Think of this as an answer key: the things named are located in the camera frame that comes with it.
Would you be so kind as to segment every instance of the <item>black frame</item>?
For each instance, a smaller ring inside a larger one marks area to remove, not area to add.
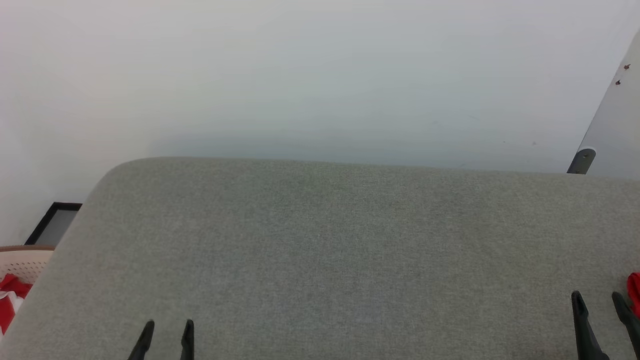
[[[47,210],[47,213],[44,215],[44,217],[42,217],[42,220],[38,223],[36,228],[33,229],[33,232],[31,233],[31,235],[29,235],[27,242],[24,244],[34,245],[40,238],[40,235],[42,235],[42,233],[44,232],[44,229],[46,229],[47,225],[49,225],[51,219],[53,219],[53,216],[56,214],[56,212],[58,212],[58,210],[78,211],[80,210],[81,206],[82,204],[79,204],[77,202],[54,202],[53,204],[51,204],[51,207],[49,208],[49,210]]]

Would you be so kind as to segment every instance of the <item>gray tablecloth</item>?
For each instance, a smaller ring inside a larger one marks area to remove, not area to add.
[[[566,174],[156,158],[97,185],[2,359],[575,359],[580,290],[632,359],[611,291],[640,270],[640,184]]]

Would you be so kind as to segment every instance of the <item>laundry basket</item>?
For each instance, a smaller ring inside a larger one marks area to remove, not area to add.
[[[13,274],[26,284],[33,284],[47,266],[54,247],[50,246],[6,246],[0,247],[0,280]]]

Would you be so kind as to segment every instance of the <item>wall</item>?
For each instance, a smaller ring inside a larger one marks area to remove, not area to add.
[[[56,200],[146,156],[565,172],[635,0],[5,0],[7,118]]]
[[[628,70],[625,65],[631,64]],[[611,80],[581,147],[596,151],[588,176],[640,180],[640,34]]]
[[[24,244],[52,199],[17,136],[0,120],[0,246]]]

